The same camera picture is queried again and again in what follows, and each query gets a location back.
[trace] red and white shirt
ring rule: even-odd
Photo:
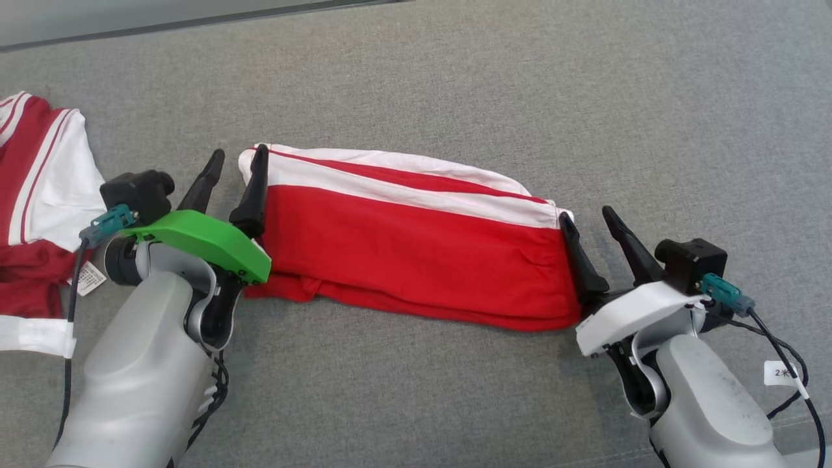
[[[240,154],[246,183],[254,153]],[[564,211],[463,164],[270,145],[261,242],[272,272],[246,291],[519,331],[564,328],[580,310],[558,229]]]
[[[0,100],[0,350],[66,353],[58,287],[78,232],[106,210],[103,182],[77,109],[27,92]]]

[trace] cable connector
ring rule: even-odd
[[[748,310],[755,305],[754,299],[744,296],[740,288],[713,273],[705,274],[702,281],[698,282],[696,286],[699,291],[718,302],[722,302],[743,318],[748,317]]]
[[[78,233],[78,237],[89,239],[90,242],[87,248],[94,249],[100,246],[109,236],[125,227],[132,226],[138,219],[139,213],[131,211],[124,203],[115,205],[103,215],[92,220],[89,227],[85,227]]]

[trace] gray fabric surface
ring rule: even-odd
[[[421,153],[504,173],[574,210],[614,286],[631,280],[601,206],[648,246],[702,236],[810,364],[830,425],[832,12],[805,2],[418,1],[0,55],[0,94],[79,107],[105,177],[182,189],[254,142]],[[174,198],[178,201],[183,190]],[[79,302],[76,370],[130,293]],[[706,340],[764,407],[765,340]],[[183,466],[658,467],[606,359],[573,331],[524,335],[326,300],[240,305],[230,396]],[[0,466],[40,466],[60,360],[0,354]],[[82,387],[75,380],[74,393]],[[785,452],[816,444],[799,405]]]

